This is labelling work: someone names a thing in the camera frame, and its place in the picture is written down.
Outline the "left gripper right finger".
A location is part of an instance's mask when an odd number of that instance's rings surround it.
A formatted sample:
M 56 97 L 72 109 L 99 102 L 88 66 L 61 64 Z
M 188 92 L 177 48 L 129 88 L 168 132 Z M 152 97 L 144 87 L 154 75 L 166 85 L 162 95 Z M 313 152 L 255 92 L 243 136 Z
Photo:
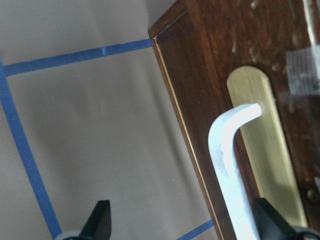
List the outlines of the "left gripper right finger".
M 261 240 L 296 240 L 299 235 L 266 198 L 253 199 L 253 217 Z

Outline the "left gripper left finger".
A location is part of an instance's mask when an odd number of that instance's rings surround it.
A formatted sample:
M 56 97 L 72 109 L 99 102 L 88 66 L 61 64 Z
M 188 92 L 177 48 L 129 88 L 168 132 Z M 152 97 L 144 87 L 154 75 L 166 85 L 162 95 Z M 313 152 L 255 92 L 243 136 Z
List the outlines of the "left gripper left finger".
M 109 200 L 99 200 L 82 228 L 82 240 L 109 240 L 112 233 L 111 204 Z

